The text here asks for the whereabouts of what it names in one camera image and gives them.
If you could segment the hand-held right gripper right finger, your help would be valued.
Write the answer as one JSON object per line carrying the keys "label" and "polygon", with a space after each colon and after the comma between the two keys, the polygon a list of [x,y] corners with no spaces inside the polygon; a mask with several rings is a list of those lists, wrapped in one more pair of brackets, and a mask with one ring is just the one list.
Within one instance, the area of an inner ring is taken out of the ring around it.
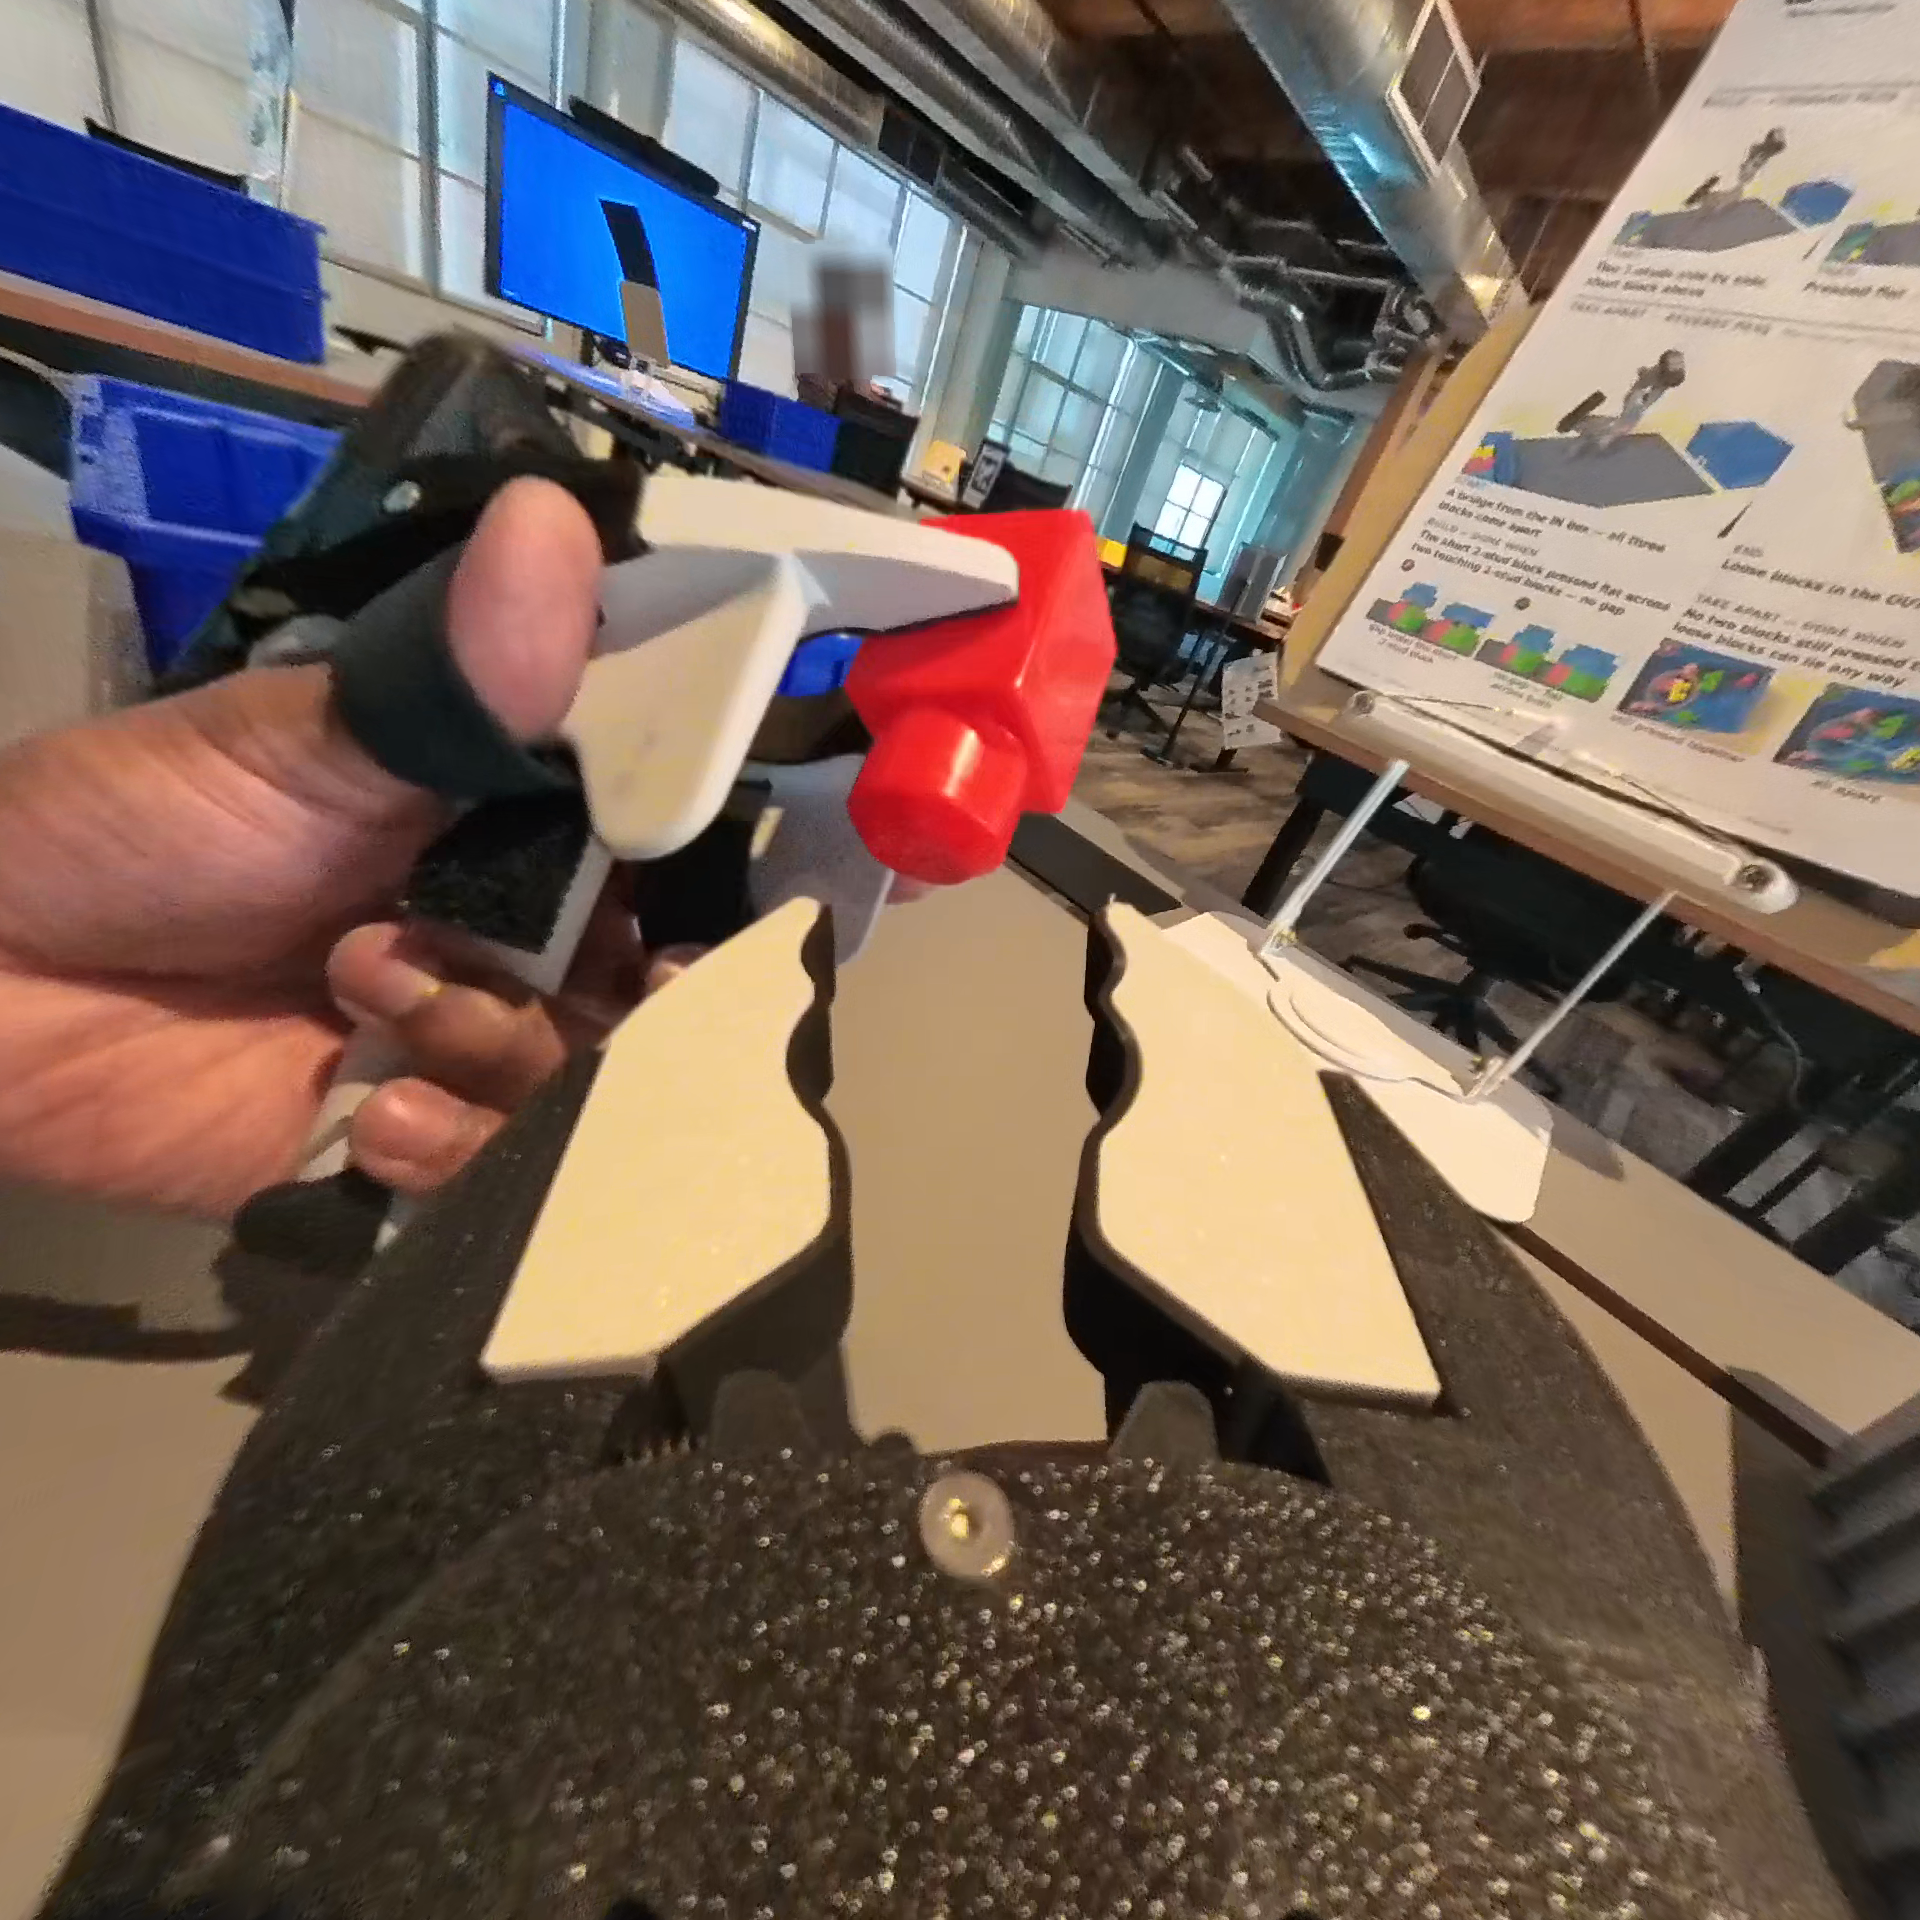
{"label": "hand-held right gripper right finger", "polygon": [[1323,1402],[1444,1385],[1323,1067],[1132,902],[1087,927],[1079,1251],[1214,1356]]}

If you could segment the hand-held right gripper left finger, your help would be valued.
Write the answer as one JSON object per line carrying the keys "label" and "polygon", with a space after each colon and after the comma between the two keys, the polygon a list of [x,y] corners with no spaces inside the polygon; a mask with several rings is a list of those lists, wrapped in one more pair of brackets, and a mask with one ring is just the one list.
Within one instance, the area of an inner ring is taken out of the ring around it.
{"label": "hand-held right gripper left finger", "polygon": [[831,907],[796,899],[655,991],[603,1046],[483,1370],[641,1373],[837,1234]]}

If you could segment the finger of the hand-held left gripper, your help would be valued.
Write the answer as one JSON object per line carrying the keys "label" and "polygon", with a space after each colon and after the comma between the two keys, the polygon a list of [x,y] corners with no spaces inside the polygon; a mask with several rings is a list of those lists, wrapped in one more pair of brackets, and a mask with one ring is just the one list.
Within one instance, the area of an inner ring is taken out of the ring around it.
{"label": "finger of the hand-held left gripper", "polygon": [[868,946],[898,878],[853,826],[851,794],[865,762],[749,762],[749,786],[765,792],[751,839],[751,911],[765,917],[800,899],[828,907],[840,965]]}
{"label": "finger of the hand-held left gripper", "polygon": [[641,490],[644,553],[603,575],[563,746],[614,860],[683,853],[720,815],[803,638],[891,635],[1018,601],[1018,558],[910,516],[710,475]]}

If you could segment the red single-stud block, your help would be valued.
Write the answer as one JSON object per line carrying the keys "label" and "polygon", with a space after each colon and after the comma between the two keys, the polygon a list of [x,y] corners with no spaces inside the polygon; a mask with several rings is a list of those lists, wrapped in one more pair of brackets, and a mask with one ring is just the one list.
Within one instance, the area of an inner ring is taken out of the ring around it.
{"label": "red single-stud block", "polygon": [[885,868],[958,887],[999,868],[1028,813],[1059,813],[1117,662],[1093,519],[1030,510],[937,519],[1001,546],[1007,607],[875,635],[847,695],[870,732],[853,827]]}

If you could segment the person's left hand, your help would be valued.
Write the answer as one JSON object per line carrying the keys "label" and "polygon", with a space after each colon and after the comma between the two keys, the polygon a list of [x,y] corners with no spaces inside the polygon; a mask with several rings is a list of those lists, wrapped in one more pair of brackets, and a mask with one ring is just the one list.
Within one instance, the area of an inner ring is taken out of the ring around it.
{"label": "person's left hand", "polygon": [[542,999],[391,914],[445,811],[357,749],[323,664],[40,732],[4,768],[4,1174],[227,1218],[306,1160],[347,1041],[400,1066],[349,1163],[445,1188],[691,962],[613,882]]}

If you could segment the computer monitor with blue screen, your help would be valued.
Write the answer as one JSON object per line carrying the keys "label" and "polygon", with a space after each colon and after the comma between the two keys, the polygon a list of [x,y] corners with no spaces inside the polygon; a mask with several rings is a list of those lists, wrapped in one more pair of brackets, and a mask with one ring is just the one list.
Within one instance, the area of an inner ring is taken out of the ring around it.
{"label": "computer monitor with blue screen", "polygon": [[737,378],[758,224],[501,75],[487,111],[487,291],[613,340],[626,334],[624,286],[649,285],[666,365]]}

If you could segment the long wooden desk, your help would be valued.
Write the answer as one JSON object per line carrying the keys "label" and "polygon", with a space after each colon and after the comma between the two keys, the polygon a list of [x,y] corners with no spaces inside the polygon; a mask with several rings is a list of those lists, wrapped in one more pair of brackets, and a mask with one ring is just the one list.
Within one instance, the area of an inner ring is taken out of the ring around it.
{"label": "long wooden desk", "polygon": [[[62,374],[106,371],[326,428],[346,428],[399,366],[397,355],[386,355],[370,376],[296,365],[11,271],[4,274],[4,323],[7,353]],[[731,474],[868,512],[919,516],[919,508],[898,495],[740,450],[705,428],[661,421],[623,394],[601,396],[583,387],[583,370],[552,370],[540,353],[522,348],[511,356],[542,380],[558,417],[604,430],[641,467]]]}

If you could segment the blue ribbed plastic bin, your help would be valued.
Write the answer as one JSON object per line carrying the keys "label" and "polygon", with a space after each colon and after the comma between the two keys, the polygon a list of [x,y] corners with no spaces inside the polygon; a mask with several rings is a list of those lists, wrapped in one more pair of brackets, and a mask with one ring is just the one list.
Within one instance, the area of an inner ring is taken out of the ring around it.
{"label": "blue ribbed plastic bin", "polygon": [[72,521],[78,541],[125,561],[157,677],[180,660],[339,441],[334,428],[138,380],[72,378]]}
{"label": "blue ribbed plastic bin", "polygon": [[323,365],[320,229],[4,109],[6,271],[294,365]]}
{"label": "blue ribbed plastic bin", "polygon": [[802,399],[752,380],[728,380],[717,407],[717,433],[765,458],[831,470],[840,421]]}

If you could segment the black office chair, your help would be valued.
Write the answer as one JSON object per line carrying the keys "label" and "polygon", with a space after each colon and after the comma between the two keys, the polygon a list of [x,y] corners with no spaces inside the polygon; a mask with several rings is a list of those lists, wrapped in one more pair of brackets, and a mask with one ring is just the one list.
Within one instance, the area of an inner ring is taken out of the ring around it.
{"label": "black office chair", "polygon": [[1125,690],[1107,696],[1117,713],[1159,718],[1148,695],[1182,662],[1206,563],[1204,546],[1184,543],[1141,521],[1132,527],[1107,592],[1117,671],[1125,674]]}
{"label": "black office chair", "polygon": [[1353,953],[1343,969],[1396,987],[1394,1002],[1428,1018],[1475,1053],[1513,1052],[1516,1032],[1496,1014],[1494,991],[1569,992],[1621,936],[1634,936],[1642,902],[1494,836],[1444,839],[1408,864],[1419,921],[1414,941],[1448,948],[1459,979],[1437,979]]}

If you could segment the printed instruction poster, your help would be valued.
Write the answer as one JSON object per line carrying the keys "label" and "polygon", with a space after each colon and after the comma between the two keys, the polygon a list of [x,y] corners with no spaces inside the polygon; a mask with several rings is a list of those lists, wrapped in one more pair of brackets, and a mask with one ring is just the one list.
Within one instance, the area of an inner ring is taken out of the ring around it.
{"label": "printed instruction poster", "polygon": [[1904,899],[1918,4],[1738,4],[1318,662]]}

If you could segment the thin silver ventilation duct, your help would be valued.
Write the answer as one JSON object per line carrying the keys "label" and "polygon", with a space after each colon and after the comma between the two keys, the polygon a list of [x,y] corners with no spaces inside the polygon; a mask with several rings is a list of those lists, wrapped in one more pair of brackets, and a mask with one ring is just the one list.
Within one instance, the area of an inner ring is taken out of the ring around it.
{"label": "thin silver ventilation duct", "polygon": [[1194,231],[1166,111],[1046,4],[749,2],[705,12],[783,31],[1101,253],[1164,253],[1175,234]]}

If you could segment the large silver ventilation duct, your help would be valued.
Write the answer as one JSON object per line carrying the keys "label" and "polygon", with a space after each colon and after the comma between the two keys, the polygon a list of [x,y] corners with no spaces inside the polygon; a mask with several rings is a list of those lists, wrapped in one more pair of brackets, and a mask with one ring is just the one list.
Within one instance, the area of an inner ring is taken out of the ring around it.
{"label": "large silver ventilation duct", "polygon": [[1513,285],[1467,155],[1482,60],[1453,2],[1227,2],[1381,240],[1456,330]]}

